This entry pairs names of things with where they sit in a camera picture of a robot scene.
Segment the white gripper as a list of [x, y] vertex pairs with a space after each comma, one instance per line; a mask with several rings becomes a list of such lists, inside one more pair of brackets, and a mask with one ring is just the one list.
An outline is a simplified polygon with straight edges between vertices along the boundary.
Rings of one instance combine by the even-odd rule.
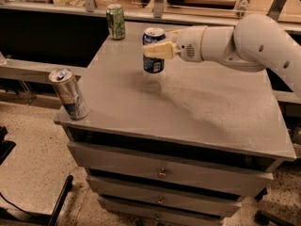
[[201, 25], [167, 31], [166, 39], [170, 41], [144, 45], [143, 54], [145, 57], [160, 59], [172, 59], [179, 55], [184, 61], [202, 62], [201, 44], [206, 29], [207, 26]]

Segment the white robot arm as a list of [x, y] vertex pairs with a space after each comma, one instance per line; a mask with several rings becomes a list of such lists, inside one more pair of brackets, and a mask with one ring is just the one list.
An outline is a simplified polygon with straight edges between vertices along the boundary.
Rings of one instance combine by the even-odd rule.
[[187, 62], [214, 61], [228, 68], [273, 71], [301, 96], [301, 46], [273, 19], [248, 15], [235, 26], [189, 26], [143, 47], [146, 57]]

